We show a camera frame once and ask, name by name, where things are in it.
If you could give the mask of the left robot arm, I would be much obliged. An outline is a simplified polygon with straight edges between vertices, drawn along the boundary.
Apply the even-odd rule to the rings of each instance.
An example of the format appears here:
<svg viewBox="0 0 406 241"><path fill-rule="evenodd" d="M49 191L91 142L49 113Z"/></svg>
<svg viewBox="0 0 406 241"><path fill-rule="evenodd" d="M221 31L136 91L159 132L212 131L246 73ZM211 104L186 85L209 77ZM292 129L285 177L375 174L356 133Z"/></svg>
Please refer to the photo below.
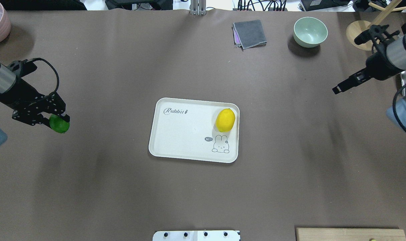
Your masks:
<svg viewBox="0 0 406 241"><path fill-rule="evenodd" d="M58 94L59 75L56 76L55 90L43 95L24 81L23 77L37 70L34 58L13 61L5 66L0 63L0 102L13 110L12 119L27 125L45 125L58 133L66 133L70 128L70 116L65 113L66 104Z"/></svg>

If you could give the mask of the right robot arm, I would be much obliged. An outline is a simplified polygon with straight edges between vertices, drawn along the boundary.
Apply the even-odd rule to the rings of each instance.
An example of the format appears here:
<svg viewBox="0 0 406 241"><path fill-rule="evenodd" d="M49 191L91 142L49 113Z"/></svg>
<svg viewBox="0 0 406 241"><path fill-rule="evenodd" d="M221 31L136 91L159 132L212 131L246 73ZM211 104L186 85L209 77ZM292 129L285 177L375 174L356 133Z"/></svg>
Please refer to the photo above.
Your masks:
<svg viewBox="0 0 406 241"><path fill-rule="evenodd" d="M357 45L371 41L376 52L368 57L362 70L350 75L332 89L335 94L357 87L371 78L384 81L406 70L406 34L394 39L399 31L389 33L387 28L388 25L372 25L354 39ZM386 115L406 133L406 95L399 98L405 88L406 83L397 90Z"/></svg>

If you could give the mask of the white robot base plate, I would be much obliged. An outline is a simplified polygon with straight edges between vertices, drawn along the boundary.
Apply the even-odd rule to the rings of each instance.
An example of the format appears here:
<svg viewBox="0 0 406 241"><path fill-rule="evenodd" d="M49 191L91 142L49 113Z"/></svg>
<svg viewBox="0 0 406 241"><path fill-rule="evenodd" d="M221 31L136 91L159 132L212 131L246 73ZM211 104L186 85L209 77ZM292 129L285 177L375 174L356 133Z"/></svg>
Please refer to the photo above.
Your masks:
<svg viewBox="0 0 406 241"><path fill-rule="evenodd" d="M153 241L241 241L236 230L157 231Z"/></svg>

